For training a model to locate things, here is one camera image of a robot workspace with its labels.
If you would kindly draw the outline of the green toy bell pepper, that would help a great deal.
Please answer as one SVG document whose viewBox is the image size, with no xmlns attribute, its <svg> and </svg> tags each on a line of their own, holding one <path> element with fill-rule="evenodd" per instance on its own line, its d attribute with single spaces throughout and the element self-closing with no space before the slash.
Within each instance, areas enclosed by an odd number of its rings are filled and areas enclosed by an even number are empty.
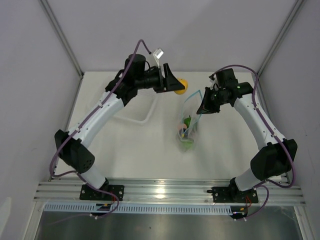
<svg viewBox="0 0 320 240">
<path fill-rule="evenodd" d="M 191 117 L 191 116 L 186 117 L 186 118 L 183 120 L 183 123 L 186 124 L 187 128 L 190 127 L 190 125 L 191 125 L 191 120 L 192 120 L 192 117 Z"/>
</svg>

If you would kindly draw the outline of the clear zip top bag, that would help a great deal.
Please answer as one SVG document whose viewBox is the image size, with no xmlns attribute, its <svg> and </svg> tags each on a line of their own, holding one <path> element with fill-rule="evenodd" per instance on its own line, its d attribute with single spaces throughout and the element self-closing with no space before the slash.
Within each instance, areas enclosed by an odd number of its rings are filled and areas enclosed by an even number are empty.
<svg viewBox="0 0 320 240">
<path fill-rule="evenodd" d="M 182 103 L 178 114 L 176 138 L 179 148 L 183 152 L 195 148 L 199 137 L 199 121 L 201 114 L 197 114 L 202 103 L 203 95 L 198 89 L 188 96 Z"/>
</svg>

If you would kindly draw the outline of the pink toy egg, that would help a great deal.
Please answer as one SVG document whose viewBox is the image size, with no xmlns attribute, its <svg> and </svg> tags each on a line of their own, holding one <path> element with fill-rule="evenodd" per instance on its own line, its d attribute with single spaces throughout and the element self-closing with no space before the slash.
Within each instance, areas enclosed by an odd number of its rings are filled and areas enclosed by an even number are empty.
<svg viewBox="0 0 320 240">
<path fill-rule="evenodd" d="M 177 130 L 178 130 L 179 132 L 184 132 L 187 128 L 188 128 L 188 127 L 187 127 L 187 125 L 186 125 L 185 123 L 180 123 L 180 124 L 178 125 L 178 127 L 177 127 Z"/>
</svg>

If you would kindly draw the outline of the purple toy eggplant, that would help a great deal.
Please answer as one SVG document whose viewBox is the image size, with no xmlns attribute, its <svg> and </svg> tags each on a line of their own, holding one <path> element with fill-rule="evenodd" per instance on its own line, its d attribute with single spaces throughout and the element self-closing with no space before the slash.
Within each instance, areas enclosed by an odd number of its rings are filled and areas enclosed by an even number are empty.
<svg viewBox="0 0 320 240">
<path fill-rule="evenodd" d="M 181 133 L 182 139 L 194 139 L 197 131 L 194 129 L 184 128 Z"/>
</svg>

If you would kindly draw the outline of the green toy bitter gourd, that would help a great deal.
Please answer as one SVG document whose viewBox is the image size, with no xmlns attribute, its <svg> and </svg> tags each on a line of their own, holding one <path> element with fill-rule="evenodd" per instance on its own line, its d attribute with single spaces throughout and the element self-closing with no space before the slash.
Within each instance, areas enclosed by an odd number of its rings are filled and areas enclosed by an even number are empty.
<svg viewBox="0 0 320 240">
<path fill-rule="evenodd" d="M 193 139 L 181 139 L 180 140 L 180 147 L 183 151 L 188 151 L 193 149 L 195 146 L 195 141 Z"/>
</svg>

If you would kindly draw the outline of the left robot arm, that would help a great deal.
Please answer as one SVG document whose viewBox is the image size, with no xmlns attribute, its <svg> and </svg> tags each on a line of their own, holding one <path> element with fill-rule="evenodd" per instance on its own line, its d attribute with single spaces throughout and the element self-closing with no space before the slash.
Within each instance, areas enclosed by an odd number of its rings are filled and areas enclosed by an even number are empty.
<svg viewBox="0 0 320 240">
<path fill-rule="evenodd" d="M 72 167 L 72 173 L 91 187 L 90 192 L 97 200 L 108 196 L 108 180 L 95 167 L 95 156 L 89 151 L 89 146 L 107 121 L 135 98 L 139 90 L 184 94 L 188 88 L 188 82 L 176 78 L 167 63 L 149 68 L 146 68 L 146 63 L 144 55 L 129 55 L 124 68 L 108 83 L 90 112 L 74 127 L 67 131 L 58 130 L 54 135 L 57 150 L 53 161 L 60 158 Z"/>
</svg>

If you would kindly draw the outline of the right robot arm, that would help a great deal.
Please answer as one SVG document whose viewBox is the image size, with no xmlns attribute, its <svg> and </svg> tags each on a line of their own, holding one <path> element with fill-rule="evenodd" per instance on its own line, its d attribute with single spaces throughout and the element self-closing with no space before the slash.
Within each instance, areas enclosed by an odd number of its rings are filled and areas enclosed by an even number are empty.
<svg viewBox="0 0 320 240">
<path fill-rule="evenodd" d="M 256 100 L 257 85 L 239 82 L 233 66 L 225 66 L 209 77 L 213 84 L 205 88 L 203 100 L 197 110 L 198 115 L 215 114 L 220 107 L 231 105 L 244 119 L 251 131 L 258 153 L 250 161 L 250 167 L 243 174 L 230 180 L 228 196 L 234 202 L 246 197 L 247 191 L 264 186 L 270 182 L 280 188 L 291 188 L 271 178 L 292 172 L 296 175 L 294 159 L 298 145 L 294 139 L 287 139 L 269 119 Z"/>
</svg>

